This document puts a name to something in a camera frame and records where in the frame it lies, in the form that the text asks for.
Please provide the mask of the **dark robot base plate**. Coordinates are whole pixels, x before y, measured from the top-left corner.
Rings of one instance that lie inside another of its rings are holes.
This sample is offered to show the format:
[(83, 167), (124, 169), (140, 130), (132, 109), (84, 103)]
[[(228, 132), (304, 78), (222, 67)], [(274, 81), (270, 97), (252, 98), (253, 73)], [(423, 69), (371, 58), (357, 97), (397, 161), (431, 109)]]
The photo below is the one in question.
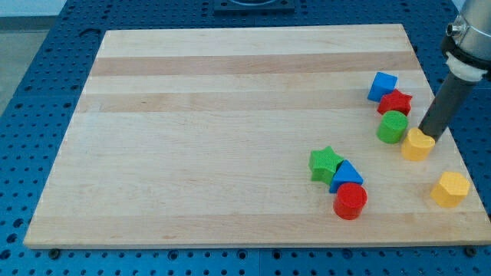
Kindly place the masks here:
[(232, 13), (293, 12), (295, 0), (215, 0), (215, 15)]

